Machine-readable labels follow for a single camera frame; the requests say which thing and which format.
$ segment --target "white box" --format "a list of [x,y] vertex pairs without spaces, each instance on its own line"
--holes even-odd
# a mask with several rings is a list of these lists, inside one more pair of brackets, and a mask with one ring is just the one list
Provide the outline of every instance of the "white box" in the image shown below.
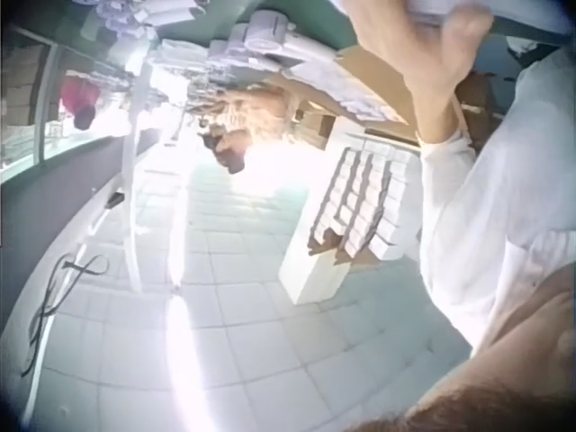
[[393,176],[388,183],[387,195],[398,201],[402,201],[407,189],[409,189],[409,187],[406,183],[401,182],[398,178]]
[[377,206],[379,201],[380,201],[380,195],[382,193],[382,188],[381,187],[374,187],[372,185],[369,185],[366,188],[366,192],[364,195],[364,200],[368,201],[372,206]]
[[342,203],[343,199],[344,199],[344,192],[339,191],[338,189],[332,189],[332,192],[330,192],[330,197],[328,198],[328,201],[331,203],[334,203],[336,205],[340,205],[340,203]]
[[349,242],[359,250],[364,244],[365,239],[366,235],[364,233],[352,228],[348,233],[348,239],[346,240],[346,243]]
[[406,225],[406,222],[402,222],[404,218],[422,220],[422,202],[399,201],[391,196],[386,196],[383,206],[386,219],[394,225]]
[[370,159],[370,156],[372,156],[374,153],[372,151],[366,151],[363,150],[360,153],[360,163],[362,164],[363,162],[366,163],[368,162],[368,160]]
[[347,206],[343,206],[340,209],[340,220],[344,222],[346,225],[350,225],[353,217],[353,211],[350,210]]
[[364,144],[364,148],[368,151],[372,151],[373,153],[382,155],[384,157],[388,157],[393,151],[392,146],[390,146],[389,144],[384,144],[383,142],[376,141],[373,139],[367,139]]
[[393,261],[402,258],[404,251],[401,247],[391,245],[378,236],[374,236],[370,240],[368,248],[372,251],[375,257],[381,261]]
[[381,218],[376,228],[376,234],[387,243],[393,245],[408,245],[416,239],[421,224],[413,221],[404,227],[394,225],[385,218]]
[[390,172],[399,178],[411,181],[422,177],[422,164],[417,158],[410,159],[408,162],[393,160],[390,163]]
[[334,219],[332,223],[330,223],[330,227],[337,235],[343,236],[346,232],[346,225],[342,223],[340,220]]
[[373,205],[368,201],[362,201],[362,205],[358,211],[358,216],[362,216],[365,221],[373,221],[377,210],[378,208],[376,205]]
[[336,216],[337,211],[338,207],[334,203],[332,202],[326,203],[326,207],[324,208],[324,214],[326,216],[329,216],[331,219],[334,219],[334,216]]
[[347,151],[346,155],[344,156],[344,163],[346,165],[352,166],[354,164],[354,161],[356,160],[356,156],[358,156],[357,151],[355,151],[355,150]]
[[383,173],[390,160],[383,155],[374,155],[372,158],[372,170]]
[[352,191],[356,194],[360,194],[362,190],[362,177],[356,177],[352,183]]
[[347,241],[344,245],[344,250],[350,255],[351,258],[354,258],[360,249]]
[[346,190],[346,186],[348,183],[348,179],[346,177],[337,177],[336,181],[334,182],[334,189],[340,192],[344,192]]
[[341,165],[340,169],[337,172],[337,178],[345,178],[348,179],[352,175],[352,166],[351,165]]
[[355,209],[358,204],[359,197],[354,192],[350,192],[346,197],[346,206],[351,209]]
[[368,184],[374,187],[380,186],[382,188],[384,182],[384,172],[383,171],[370,171],[368,176]]
[[356,230],[364,237],[368,235],[368,231],[370,230],[370,226],[372,225],[372,220],[367,220],[362,217],[362,215],[356,216],[354,219],[354,227],[353,230]]

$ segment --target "black cable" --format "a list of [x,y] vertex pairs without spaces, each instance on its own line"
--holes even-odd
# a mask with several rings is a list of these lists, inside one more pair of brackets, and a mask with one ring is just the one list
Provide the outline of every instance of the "black cable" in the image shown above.
[[[96,272],[96,271],[91,270],[89,268],[98,258],[103,258],[106,262],[106,267],[101,272]],[[58,261],[56,262],[56,264],[52,268],[52,273],[50,274],[50,278],[49,278],[48,283],[46,285],[46,292],[44,293],[44,299],[42,300],[42,303],[41,303],[41,305],[38,309],[38,312],[36,314],[36,316],[37,316],[36,319],[38,320],[36,329],[33,332],[33,334],[31,334],[32,328],[33,328],[33,323],[34,323],[34,319],[33,319],[31,327],[28,330],[29,338],[30,338],[30,346],[31,347],[33,346],[33,353],[32,353],[32,359],[31,359],[30,363],[28,364],[28,367],[26,367],[26,369],[24,369],[24,371],[21,373],[22,378],[24,376],[28,375],[34,369],[34,366],[36,365],[36,362],[38,361],[38,353],[40,351],[41,334],[42,334],[42,331],[44,328],[44,319],[46,319],[47,317],[49,317],[51,315],[54,315],[58,311],[59,307],[62,305],[64,300],[70,295],[70,293],[72,293],[72,290],[74,289],[74,287],[76,286],[76,284],[78,283],[78,281],[80,280],[80,277],[82,277],[82,275],[101,276],[101,275],[104,275],[105,273],[107,273],[108,269],[110,267],[110,262],[108,261],[108,259],[105,256],[102,256],[102,255],[93,256],[92,258],[90,258],[90,260],[88,260],[88,262],[85,265],[78,265],[78,264],[74,263],[74,260],[75,260],[75,257],[72,254],[65,254],[58,259]],[[62,296],[62,298],[56,304],[49,305],[50,297],[51,297],[52,293],[54,292],[54,287],[56,286],[56,282],[57,282],[57,277],[56,277],[57,271],[58,270],[66,270],[69,268],[77,271],[76,277],[74,278],[74,280],[72,281],[70,286],[67,288],[67,290],[64,293],[64,295]]]

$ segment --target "floor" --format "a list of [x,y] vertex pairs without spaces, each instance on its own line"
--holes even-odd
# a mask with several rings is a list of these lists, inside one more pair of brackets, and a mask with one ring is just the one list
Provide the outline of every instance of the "floor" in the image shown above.
[[157,146],[139,166],[143,293],[123,265],[120,214],[89,239],[85,259],[111,266],[56,317],[37,430],[336,432],[407,408],[468,356],[407,258],[294,306],[277,272],[306,199],[290,181],[302,166],[256,193],[182,148]]

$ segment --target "merchandise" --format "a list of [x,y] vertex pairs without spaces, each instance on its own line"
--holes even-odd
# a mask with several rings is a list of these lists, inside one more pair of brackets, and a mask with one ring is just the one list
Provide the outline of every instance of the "merchandise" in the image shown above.
[[[344,13],[341,0],[329,0]],[[438,24],[457,5],[468,5],[470,0],[409,0],[408,9],[422,23]],[[559,2],[550,0],[476,0],[499,17],[558,34],[571,34],[572,23],[563,13]]]

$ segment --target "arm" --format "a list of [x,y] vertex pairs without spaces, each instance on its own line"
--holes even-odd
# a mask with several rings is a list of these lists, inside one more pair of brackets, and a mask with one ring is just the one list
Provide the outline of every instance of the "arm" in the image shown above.
[[458,7],[441,29],[410,19],[406,0],[343,0],[358,41],[404,77],[412,93],[418,134],[445,142],[458,127],[452,103],[493,17],[479,7]]

